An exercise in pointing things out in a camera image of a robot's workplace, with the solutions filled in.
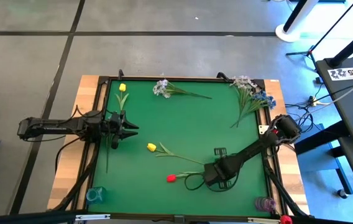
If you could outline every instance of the desk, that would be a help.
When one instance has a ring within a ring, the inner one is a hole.
[[[328,70],[332,68],[329,67],[325,60],[316,62],[316,69],[318,70],[319,76],[323,79],[323,82],[330,93],[334,93],[347,86],[353,85],[353,80],[332,81],[328,74]],[[353,67],[353,58],[345,60],[341,67]],[[349,89],[333,94],[331,95],[331,98],[335,100],[347,91],[349,91]],[[331,125],[330,127],[324,129],[324,131],[320,131],[298,142],[296,144],[296,153],[298,155],[303,154],[326,143],[329,143],[330,141],[338,139],[341,146],[333,150],[334,152],[336,152],[334,153],[334,155],[335,157],[346,156],[353,170],[353,140],[347,140],[353,139],[353,92],[344,97],[343,99],[337,101],[335,105],[338,110],[338,113],[342,118],[342,121],[339,121]],[[349,183],[344,177],[343,172],[339,174],[339,177],[341,179],[345,191],[347,192],[347,194],[350,194],[351,189]]]

